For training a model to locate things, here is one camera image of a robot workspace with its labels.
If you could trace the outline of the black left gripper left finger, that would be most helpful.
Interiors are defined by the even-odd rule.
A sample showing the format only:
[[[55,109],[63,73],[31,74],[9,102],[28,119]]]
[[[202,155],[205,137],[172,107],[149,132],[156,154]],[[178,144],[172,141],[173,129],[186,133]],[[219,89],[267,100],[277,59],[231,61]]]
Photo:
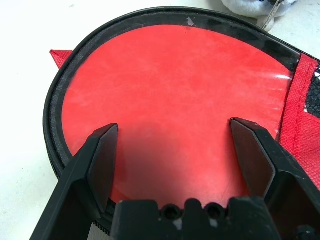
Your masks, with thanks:
[[[86,240],[105,213],[115,174],[119,127],[95,130],[64,169],[32,240]]]

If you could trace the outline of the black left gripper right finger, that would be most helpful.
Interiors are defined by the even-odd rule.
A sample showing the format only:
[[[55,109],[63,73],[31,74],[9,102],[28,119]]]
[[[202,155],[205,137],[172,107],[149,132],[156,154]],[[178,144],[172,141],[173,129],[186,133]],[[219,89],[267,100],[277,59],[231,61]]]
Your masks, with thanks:
[[[297,160],[259,124],[229,122],[249,193],[261,197],[284,240],[320,238],[320,191]]]

